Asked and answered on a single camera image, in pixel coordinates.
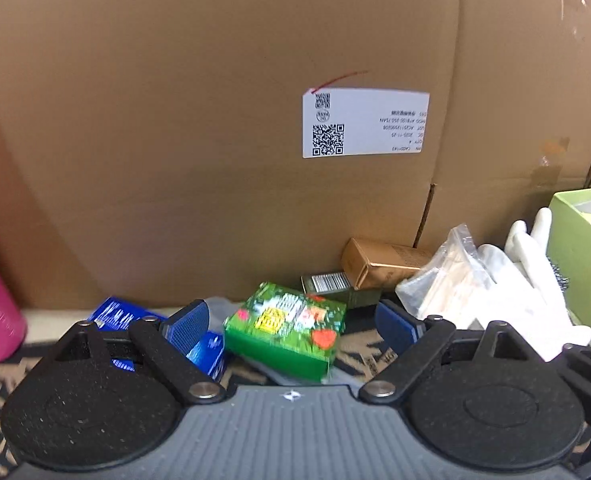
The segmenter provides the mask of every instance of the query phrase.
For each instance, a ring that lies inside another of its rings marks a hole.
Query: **metal screw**
[[[189,394],[197,399],[213,399],[219,393],[220,386],[216,383],[208,383],[207,381],[191,384],[189,388]]]
[[[395,386],[389,381],[371,381],[365,384],[365,392],[374,397],[389,397],[395,393]]]

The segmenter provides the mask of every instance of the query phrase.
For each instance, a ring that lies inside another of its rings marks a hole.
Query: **qr code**
[[[313,156],[342,155],[344,152],[344,124],[313,125]]]
[[[329,108],[331,107],[331,94],[316,94],[315,95],[315,107],[316,108]]]

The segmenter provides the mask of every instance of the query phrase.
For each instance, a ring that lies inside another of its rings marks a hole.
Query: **blue gripper pad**
[[[398,355],[413,345],[425,331],[423,322],[390,300],[382,300],[377,304],[375,328]]]
[[[209,307],[204,300],[192,301],[160,324],[163,338],[187,355],[209,327]]]

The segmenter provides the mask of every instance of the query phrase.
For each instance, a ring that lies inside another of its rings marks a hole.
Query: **white label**
[[[429,94],[372,88],[322,88],[302,96],[302,155],[418,153]]]

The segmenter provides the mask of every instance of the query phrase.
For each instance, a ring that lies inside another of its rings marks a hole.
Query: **blue package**
[[[167,319],[141,306],[127,303],[118,298],[107,298],[93,314],[89,321],[95,321],[102,331],[126,330],[134,319],[144,316],[156,316],[160,320]],[[187,354],[187,358],[202,372],[209,375],[214,381],[220,379],[224,370],[224,341],[221,334],[207,331],[200,338],[197,345]],[[114,359],[113,364],[121,370],[135,371],[134,364],[128,360]]]

